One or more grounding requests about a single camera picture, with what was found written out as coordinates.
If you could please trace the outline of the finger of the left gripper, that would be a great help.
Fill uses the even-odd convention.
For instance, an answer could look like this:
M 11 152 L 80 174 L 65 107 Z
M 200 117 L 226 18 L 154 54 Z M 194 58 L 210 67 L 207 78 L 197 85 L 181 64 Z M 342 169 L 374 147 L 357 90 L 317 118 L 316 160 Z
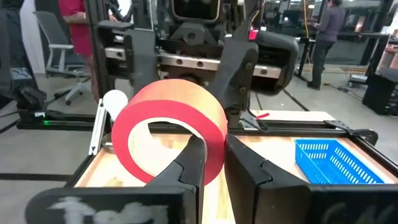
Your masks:
M 136 95 L 145 86 L 159 79 L 155 32 L 147 29 L 129 29 L 124 33 L 124 50 L 130 82 Z
M 214 96 L 220 102 L 229 128 L 239 128 L 258 60 L 258 46 L 248 40 L 227 38 L 214 78 Z

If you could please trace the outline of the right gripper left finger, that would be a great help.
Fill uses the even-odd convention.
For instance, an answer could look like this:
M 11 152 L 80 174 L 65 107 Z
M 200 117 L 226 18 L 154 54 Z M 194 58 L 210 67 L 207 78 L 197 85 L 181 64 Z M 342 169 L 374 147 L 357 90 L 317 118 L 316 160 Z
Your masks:
M 202 190 L 205 159 L 205 143 L 193 135 L 182 152 L 146 187 L 179 186 Z

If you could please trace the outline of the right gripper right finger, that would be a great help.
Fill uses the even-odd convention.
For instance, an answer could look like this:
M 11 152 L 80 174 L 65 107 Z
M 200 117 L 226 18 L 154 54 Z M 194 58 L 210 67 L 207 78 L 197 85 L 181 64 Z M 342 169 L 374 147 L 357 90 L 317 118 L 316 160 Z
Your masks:
M 236 224 L 305 224 L 306 181 L 263 158 L 236 136 L 226 137 L 226 182 Z

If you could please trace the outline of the red tape roll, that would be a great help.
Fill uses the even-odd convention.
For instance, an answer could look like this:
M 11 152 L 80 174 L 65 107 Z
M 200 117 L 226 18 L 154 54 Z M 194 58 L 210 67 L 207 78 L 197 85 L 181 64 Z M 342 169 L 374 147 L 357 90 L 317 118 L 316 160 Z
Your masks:
M 139 123 L 153 118 L 181 121 L 203 137 L 207 146 L 204 184 L 211 183 L 222 170 L 228 132 L 226 115 L 219 101 L 203 87 L 181 79 L 156 81 L 135 94 L 116 117 L 111 139 L 121 165 L 146 184 L 154 177 L 137 165 L 127 142 Z

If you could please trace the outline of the white light bulb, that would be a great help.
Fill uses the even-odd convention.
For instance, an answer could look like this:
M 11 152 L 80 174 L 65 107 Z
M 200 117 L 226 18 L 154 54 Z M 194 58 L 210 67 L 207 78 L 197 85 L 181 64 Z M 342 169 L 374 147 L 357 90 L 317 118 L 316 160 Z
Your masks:
M 103 97 L 103 106 L 113 121 L 127 105 L 128 98 L 121 90 L 110 90 Z

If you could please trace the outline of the blue plastic basket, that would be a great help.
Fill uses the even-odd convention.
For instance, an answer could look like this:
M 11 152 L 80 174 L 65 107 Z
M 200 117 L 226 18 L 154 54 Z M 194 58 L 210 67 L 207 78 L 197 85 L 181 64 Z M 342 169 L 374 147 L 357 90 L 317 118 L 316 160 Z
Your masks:
M 295 140 L 295 163 L 312 184 L 383 184 L 384 181 L 334 139 Z

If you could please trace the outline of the person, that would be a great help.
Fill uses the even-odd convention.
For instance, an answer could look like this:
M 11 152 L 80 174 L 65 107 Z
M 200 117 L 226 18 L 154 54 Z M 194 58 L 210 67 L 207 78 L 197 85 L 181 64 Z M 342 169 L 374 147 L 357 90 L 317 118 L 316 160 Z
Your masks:
M 91 91 L 96 102 L 99 101 L 98 85 L 93 60 L 89 20 L 86 17 L 85 0 L 58 0 L 58 6 L 67 23 L 74 50 L 81 55 L 90 69 Z
M 342 2 L 343 0 L 327 0 L 327 8 L 320 22 L 313 25 L 317 30 L 317 37 L 312 53 L 312 80 L 307 86 L 314 90 L 320 89 L 326 56 L 337 41 L 338 33 L 344 23 L 345 11 L 341 6 Z

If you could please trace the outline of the silver metal bar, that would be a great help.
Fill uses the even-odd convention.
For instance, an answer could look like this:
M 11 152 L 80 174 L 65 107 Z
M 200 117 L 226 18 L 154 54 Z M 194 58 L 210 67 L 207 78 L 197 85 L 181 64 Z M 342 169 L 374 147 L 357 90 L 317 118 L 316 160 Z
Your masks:
M 96 118 L 93 125 L 93 131 L 88 150 L 89 156 L 97 155 L 98 151 L 100 150 L 106 117 L 107 117 L 107 111 L 103 105 L 103 99 L 100 99 L 96 111 Z

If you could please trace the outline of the grey office chair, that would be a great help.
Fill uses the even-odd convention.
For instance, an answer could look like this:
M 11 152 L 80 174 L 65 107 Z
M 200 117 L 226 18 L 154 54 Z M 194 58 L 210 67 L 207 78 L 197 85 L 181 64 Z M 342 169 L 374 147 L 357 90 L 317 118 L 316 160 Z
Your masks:
M 72 98 L 82 95 L 88 89 L 90 76 L 86 73 L 83 58 L 75 53 L 74 46 L 67 39 L 55 14 L 46 11 L 35 11 L 34 15 L 48 42 L 49 57 L 45 64 L 46 75 L 63 75 L 72 77 L 76 83 L 61 88 L 54 97 L 65 96 L 65 104 L 70 105 Z

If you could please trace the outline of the black device with green light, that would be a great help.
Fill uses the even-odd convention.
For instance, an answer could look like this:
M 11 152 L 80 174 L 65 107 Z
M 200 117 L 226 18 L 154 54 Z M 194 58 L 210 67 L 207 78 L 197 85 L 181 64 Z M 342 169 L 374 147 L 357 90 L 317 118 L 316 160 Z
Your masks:
M 21 121 L 34 121 L 45 116 L 47 94 L 31 86 L 19 86 L 13 90 L 17 112 Z

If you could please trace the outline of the black desk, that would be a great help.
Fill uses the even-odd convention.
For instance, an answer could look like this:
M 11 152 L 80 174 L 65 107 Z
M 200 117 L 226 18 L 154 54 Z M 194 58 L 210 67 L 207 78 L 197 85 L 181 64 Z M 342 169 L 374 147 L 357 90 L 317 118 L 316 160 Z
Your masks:
M 364 67 L 370 62 L 370 59 L 376 52 L 379 44 L 387 43 L 390 34 L 382 34 L 380 32 L 356 32 L 343 35 L 343 40 L 339 40 L 331 49 L 331 58 L 325 59 L 325 64 L 332 65 L 332 72 L 337 72 L 337 67 L 343 68 L 358 68 Z M 315 48 L 315 39 L 307 37 L 297 37 L 299 44 L 303 45 L 302 54 L 300 56 L 300 63 L 295 69 L 294 75 L 300 79 L 307 81 L 302 76 L 302 72 L 309 72 L 312 64 L 312 53 Z

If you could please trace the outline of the black crate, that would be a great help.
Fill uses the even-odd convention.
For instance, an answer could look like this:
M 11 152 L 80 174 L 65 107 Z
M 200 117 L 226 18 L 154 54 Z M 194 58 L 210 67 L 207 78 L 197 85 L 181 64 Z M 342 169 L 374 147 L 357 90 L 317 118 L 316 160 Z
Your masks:
M 386 107 L 398 85 L 398 75 L 370 75 L 366 84 L 368 87 L 363 96 L 362 104 L 378 115 L 387 115 Z

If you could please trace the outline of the black metal table frame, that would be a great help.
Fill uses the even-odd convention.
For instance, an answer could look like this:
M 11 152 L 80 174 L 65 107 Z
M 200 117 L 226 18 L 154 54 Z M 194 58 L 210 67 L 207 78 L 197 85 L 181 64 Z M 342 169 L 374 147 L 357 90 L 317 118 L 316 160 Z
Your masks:
M 398 183 L 398 165 L 381 154 L 375 147 L 376 133 L 370 129 L 351 130 L 340 121 L 329 118 L 328 114 L 318 111 L 294 113 L 301 119 L 289 121 L 276 119 L 273 116 L 257 121 L 263 128 L 231 129 L 230 134 L 237 136 L 253 151 L 269 159 L 301 179 L 303 172 L 295 162 L 295 139 L 336 139 L 357 156 L 364 164 L 380 176 L 386 183 Z M 150 175 L 157 175 L 174 159 L 190 137 L 187 130 L 176 124 L 165 122 L 149 124 L 151 137 L 154 138 L 154 156 L 146 159 L 138 156 L 137 163 Z M 68 186 L 98 185 L 104 174 L 91 176 L 102 170 L 116 169 L 120 177 L 129 173 L 119 164 L 115 156 L 100 149 L 98 155 L 88 155 L 72 175 L 31 174 L 32 180 L 65 181 Z

